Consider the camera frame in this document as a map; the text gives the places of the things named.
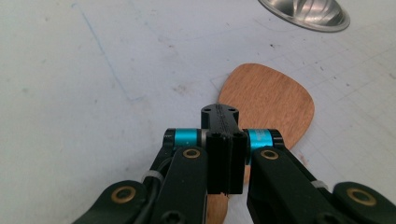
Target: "white surface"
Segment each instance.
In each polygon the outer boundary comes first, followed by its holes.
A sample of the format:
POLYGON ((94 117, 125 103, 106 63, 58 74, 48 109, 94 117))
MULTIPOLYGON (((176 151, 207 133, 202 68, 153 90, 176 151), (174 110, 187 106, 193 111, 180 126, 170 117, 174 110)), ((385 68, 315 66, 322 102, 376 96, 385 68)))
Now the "white surface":
MULTIPOLYGON (((332 186, 396 202, 396 2, 342 0, 344 32, 254 0, 0 1, 0 223, 70 223, 139 180, 167 128, 200 125, 241 63, 302 83, 316 114, 293 149, 332 186)), ((246 195, 226 223, 249 223, 246 195)))

